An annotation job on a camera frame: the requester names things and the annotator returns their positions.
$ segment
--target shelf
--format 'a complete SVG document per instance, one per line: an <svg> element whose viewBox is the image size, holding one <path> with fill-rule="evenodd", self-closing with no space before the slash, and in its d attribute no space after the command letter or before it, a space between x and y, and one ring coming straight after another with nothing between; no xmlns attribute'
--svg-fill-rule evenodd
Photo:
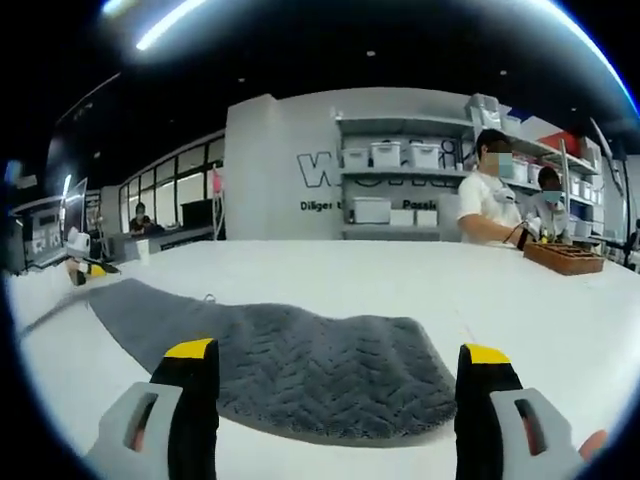
<svg viewBox="0 0 640 480"><path fill-rule="evenodd" d="M439 227L409 226L401 227L388 224L345 224L342 233L347 240L439 240Z"/></svg>
<svg viewBox="0 0 640 480"><path fill-rule="evenodd" d="M535 185L533 183L516 182L515 180L510 180L508 178L503 178L502 181L504 183L506 183L507 185L511 185L512 187L516 187L516 188L521 188L523 190L529 190L531 192L539 192L540 191L540 187L538 187L537 185Z"/></svg>
<svg viewBox="0 0 640 480"><path fill-rule="evenodd" d="M507 136L509 140L511 140L511 146L514 152L541 158L558 167L562 167L562 154L555 148L534 140L525 140L520 137L514 137L513 135ZM582 158L567 154L567 161L569 163L569 170L573 170L582 175L599 175L596 169Z"/></svg>
<svg viewBox="0 0 640 480"><path fill-rule="evenodd" d="M592 245L600 245L600 243L602 243L600 240L590 237L571 237L571 240L578 243L590 243Z"/></svg>
<svg viewBox="0 0 640 480"><path fill-rule="evenodd" d="M582 205L587 205L589 207L598 207L599 206L599 205L596 205L595 203L593 203L591 200L585 200L584 198L576 197L575 195L571 195L571 201L572 202L576 202L576 203L580 203Z"/></svg>
<svg viewBox="0 0 640 480"><path fill-rule="evenodd" d="M465 178L469 172L438 168L386 167L386 168L343 168L342 177L450 177Z"/></svg>
<svg viewBox="0 0 640 480"><path fill-rule="evenodd" d="M362 178L362 177L443 177L443 178L466 178L471 172L460 170L447 170L437 168L412 168L412 167L387 167L387 168L357 168L357 169L341 169L343 178ZM503 179L504 183L512 187L529 190L531 192L539 192L540 188L532 183L521 183L515 180Z"/></svg>
<svg viewBox="0 0 640 480"><path fill-rule="evenodd" d="M353 117L336 118L338 128L343 135L384 135L384 136L442 136L473 139L473 123L469 120L443 117ZM562 166L561 153L549 145L535 140L507 134L513 150L531 157L541 158L556 166ZM569 169L582 175L599 175L589 162L567 154Z"/></svg>
<svg viewBox="0 0 640 480"><path fill-rule="evenodd" d="M457 138L473 133L473 123L468 120L431 116L338 117L336 122L343 135L430 135Z"/></svg>

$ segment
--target face mask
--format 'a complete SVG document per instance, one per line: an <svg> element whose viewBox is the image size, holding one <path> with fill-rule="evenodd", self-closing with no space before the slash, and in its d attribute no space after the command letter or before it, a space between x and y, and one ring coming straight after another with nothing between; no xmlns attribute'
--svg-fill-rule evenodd
<svg viewBox="0 0 640 480"><path fill-rule="evenodd" d="M560 197L562 197L561 191L546 191L542 192L542 198L544 198L545 202L553 203L554 205L560 201Z"/></svg>
<svg viewBox="0 0 640 480"><path fill-rule="evenodd" d="M513 178L512 153L498 153L498 174L503 178Z"/></svg>

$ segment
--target monitor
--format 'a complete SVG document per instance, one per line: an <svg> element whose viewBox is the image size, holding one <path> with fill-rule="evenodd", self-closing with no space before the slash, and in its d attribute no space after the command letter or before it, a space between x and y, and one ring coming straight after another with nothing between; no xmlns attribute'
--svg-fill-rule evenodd
<svg viewBox="0 0 640 480"><path fill-rule="evenodd" d="M213 200L183 203L182 226L192 230L213 226Z"/></svg>

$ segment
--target gray towel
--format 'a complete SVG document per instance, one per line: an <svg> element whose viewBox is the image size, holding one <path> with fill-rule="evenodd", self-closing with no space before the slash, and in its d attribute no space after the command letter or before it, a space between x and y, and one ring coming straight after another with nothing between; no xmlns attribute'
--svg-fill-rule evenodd
<svg viewBox="0 0 640 480"><path fill-rule="evenodd" d="M334 320L290 305L220 305L131 279L93 290L89 302L149 372L176 344L216 338L218 410L254 428L384 446L455 414L454 379L409 318Z"/></svg>

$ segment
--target wooden tray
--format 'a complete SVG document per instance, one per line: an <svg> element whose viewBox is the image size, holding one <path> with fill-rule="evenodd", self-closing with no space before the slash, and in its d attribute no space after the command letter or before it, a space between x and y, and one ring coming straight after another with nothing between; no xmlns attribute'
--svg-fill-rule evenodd
<svg viewBox="0 0 640 480"><path fill-rule="evenodd" d="M601 272L604 258L572 245L527 243L524 258L562 275Z"/></svg>

